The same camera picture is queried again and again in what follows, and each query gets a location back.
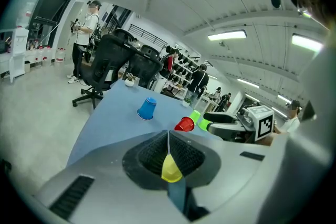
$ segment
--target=white pot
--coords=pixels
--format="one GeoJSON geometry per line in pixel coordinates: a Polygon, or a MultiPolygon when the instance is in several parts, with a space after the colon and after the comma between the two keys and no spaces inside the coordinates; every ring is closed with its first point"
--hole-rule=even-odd
{"type": "Polygon", "coordinates": [[[128,79],[125,80],[125,85],[128,87],[132,87],[134,85],[134,81],[130,81],[128,79]]]}
{"type": "Polygon", "coordinates": [[[183,100],[182,105],[185,106],[185,107],[188,107],[190,104],[183,100]]]}

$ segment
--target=ceiling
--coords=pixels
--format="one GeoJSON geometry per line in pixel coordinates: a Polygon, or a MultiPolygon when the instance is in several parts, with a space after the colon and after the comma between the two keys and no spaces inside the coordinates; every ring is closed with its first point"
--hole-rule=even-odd
{"type": "Polygon", "coordinates": [[[326,31],[299,16],[290,0],[279,9],[270,0],[107,0],[160,24],[184,44],[205,56],[228,79],[260,85],[247,93],[279,108],[289,99],[307,102],[297,75],[311,61],[312,51],[291,43],[293,33],[324,41],[326,31]],[[210,34],[245,30],[246,39],[210,41],[210,34]]]}

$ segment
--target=white sneaker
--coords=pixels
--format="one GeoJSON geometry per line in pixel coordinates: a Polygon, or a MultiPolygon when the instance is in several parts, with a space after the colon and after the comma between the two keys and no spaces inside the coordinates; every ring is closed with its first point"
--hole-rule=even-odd
{"type": "Polygon", "coordinates": [[[76,82],[78,82],[79,81],[79,79],[77,79],[75,76],[73,76],[69,81],[68,81],[68,83],[69,84],[74,84],[74,83],[76,83],[76,82]]]}

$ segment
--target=blue cup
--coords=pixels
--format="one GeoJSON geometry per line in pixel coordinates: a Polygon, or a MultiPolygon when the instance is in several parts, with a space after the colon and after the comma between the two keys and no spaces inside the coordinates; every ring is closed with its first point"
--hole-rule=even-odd
{"type": "Polygon", "coordinates": [[[154,98],[148,97],[143,102],[142,106],[138,109],[138,115],[143,120],[149,121],[154,116],[154,110],[156,107],[156,100],[154,98]]]}

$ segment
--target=blue table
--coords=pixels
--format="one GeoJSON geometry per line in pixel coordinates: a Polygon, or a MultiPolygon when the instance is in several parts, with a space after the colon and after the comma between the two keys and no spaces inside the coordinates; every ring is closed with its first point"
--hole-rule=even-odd
{"type": "MultiPolygon", "coordinates": [[[[67,166],[81,159],[90,151],[138,135],[161,130],[173,130],[184,116],[189,116],[192,108],[185,108],[182,102],[142,87],[127,87],[118,80],[104,96],[80,132],[71,151],[67,166]],[[137,110],[147,97],[157,101],[154,118],[141,119],[137,110]]],[[[222,141],[208,131],[197,126],[191,132],[195,135],[222,141]]]]}

